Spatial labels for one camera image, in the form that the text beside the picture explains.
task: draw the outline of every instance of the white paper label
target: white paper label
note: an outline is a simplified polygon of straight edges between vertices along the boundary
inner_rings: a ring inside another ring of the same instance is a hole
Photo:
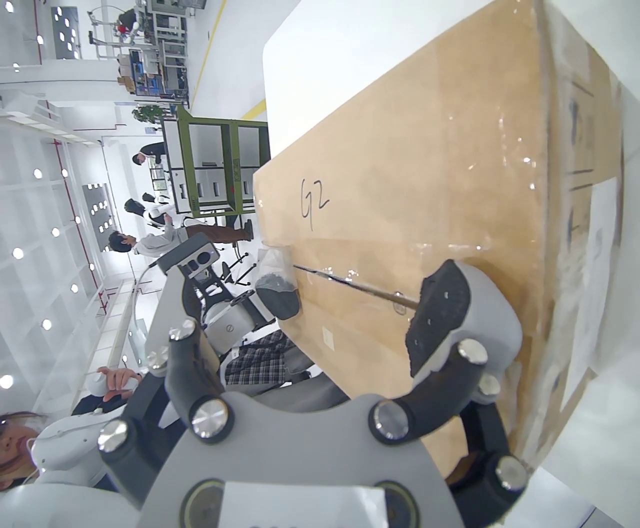
[[[324,326],[322,327],[322,339],[324,344],[326,344],[331,350],[335,352],[335,348],[333,348],[333,334],[329,332]]]
[[[220,528],[388,528],[385,493],[364,486],[225,483]]]
[[[609,268],[616,230],[617,205],[618,181],[615,178],[592,187],[582,296],[578,304],[571,362],[561,410],[578,388],[595,356],[600,322],[609,288]]]

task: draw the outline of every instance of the potted plant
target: potted plant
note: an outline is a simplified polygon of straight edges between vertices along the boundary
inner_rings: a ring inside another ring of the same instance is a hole
[[[153,123],[157,125],[162,118],[168,113],[157,104],[147,104],[144,106],[138,106],[132,112],[133,117],[143,123]]]

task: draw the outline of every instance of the red pipe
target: red pipe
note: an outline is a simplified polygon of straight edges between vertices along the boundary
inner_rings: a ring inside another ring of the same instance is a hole
[[[40,34],[40,30],[38,29],[38,15],[36,13],[36,0],[33,0],[33,18],[36,21],[36,38]],[[36,44],[38,44],[38,58],[40,59],[40,64],[42,64],[42,52],[40,51],[40,43],[36,40]]]
[[[36,7],[36,0],[33,0],[33,18],[34,18],[35,26],[36,26],[36,36],[38,36],[40,34],[40,30],[38,29],[38,12],[37,12],[37,7]],[[40,44],[38,44],[38,58],[40,60],[40,64],[42,64],[42,52],[40,51]],[[45,102],[47,103],[47,109],[49,109],[49,101],[46,100]],[[58,149],[58,144],[59,144],[58,140],[53,140],[53,144],[56,146],[56,154],[58,155],[58,163],[60,164],[60,172],[62,172],[62,169],[64,169],[64,166],[62,165],[62,158],[60,157],[60,150]],[[62,178],[62,179],[63,179],[63,182],[65,184],[65,191],[67,191],[67,198],[69,199],[69,205],[71,206],[71,213],[75,217],[76,216],[76,210],[74,208],[73,201],[71,201],[71,193],[69,193],[69,187],[67,185],[67,180],[65,178]],[[82,238],[82,232],[80,231],[80,227],[79,227],[78,224],[76,224],[76,229],[78,231],[78,237],[80,238],[80,243],[82,244],[82,249],[84,251],[84,257],[86,258],[87,263],[91,264],[91,260],[89,259],[89,255],[86,252],[86,246],[84,245],[84,240]],[[95,275],[93,274],[93,270],[91,270],[91,268],[90,268],[89,272],[91,273],[91,278],[93,279],[93,283],[95,284],[95,287],[97,289],[98,288],[98,281],[96,281],[96,279],[95,279]],[[106,313],[107,313],[107,305],[102,300],[102,293],[101,292],[98,292],[98,297],[100,298],[100,304],[102,305],[102,310],[104,311],[104,313],[106,315]]]
[[[56,146],[56,154],[58,155],[58,163],[60,164],[60,171],[62,171],[62,169],[64,169],[64,166],[62,165],[62,158],[60,157],[60,150],[58,148],[58,140],[54,140],[53,144]],[[69,199],[69,205],[71,206],[71,214],[74,215],[74,217],[76,216],[76,210],[74,209],[74,203],[71,201],[71,193],[69,192],[69,186],[67,185],[67,180],[66,178],[63,178],[63,183],[65,184],[65,191],[67,191],[67,198]],[[86,252],[86,246],[84,245],[84,240],[82,238],[82,233],[80,231],[80,226],[78,224],[76,224],[76,229],[78,231],[78,236],[80,238],[80,243],[82,244],[82,251],[84,251],[84,257],[86,258],[86,261],[91,264],[91,260],[89,259],[89,255]],[[93,279],[93,283],[95,284],[95,287],[98,288],[98,281],[96,281],[95,279],[95,274],[93,273],[93,270],[91,268],[89,268],[89,273],[91,273],[91,278]],[[102,300],[102,293],[99,292],[98,293],[98,297],[100,298],[100,304],[102,305],[102,310],[104,311],[104,313],[107,313],[107,306],[104,303],[104,301]]]

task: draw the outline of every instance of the metal screw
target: metal screw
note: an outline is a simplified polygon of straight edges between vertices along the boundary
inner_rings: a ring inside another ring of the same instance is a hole
[[[229,420],[229,408],[221,399],[210,399],[200,405],[191,419],[191,428],[200,438],[212,438]]]
[[[401,440],[409,432],[409,418],[396,402],[384,399],[373,408],[373,424],[387,440]]]
[[[473,365],[484,365],[489,360],[486,348],[475,339],[463,339],[458,343],[458,353]]]
[[[167,361],[169,360],[169,347],[167,345],[162,345],[158,352],[152,350],[149,354],[147,354],[147,363],[152,368],[152,370],[164,369]]]
[[[180,328],[172,328],[169,330],[169,339],[171,341],[181,341],[190,337],[196,329],[196,322],[192,319],[185,319]]]
[[[520,460],[514,456],[503,456],[495,468],[495,476],[508,492],[523,490],[529,481],[529,473]]]
[[[497,396],[500,394],[500,382],[498,381],[498,378],[492,374],[488,374],[487,372],[483,372],[478,388],[485,396]]]
[[[106,424],[98,436],[98,449],[112,453],[124,444],[129,434],[129,426],[124,420],[112,420]]]

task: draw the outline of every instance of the black rubber pad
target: black rubber pad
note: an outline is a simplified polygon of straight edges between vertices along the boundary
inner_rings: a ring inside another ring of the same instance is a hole
[[[412,378],[447,334],[462,325],[470,302],[467,279],[451,259],[422,281],[420,302],[404,338]]]

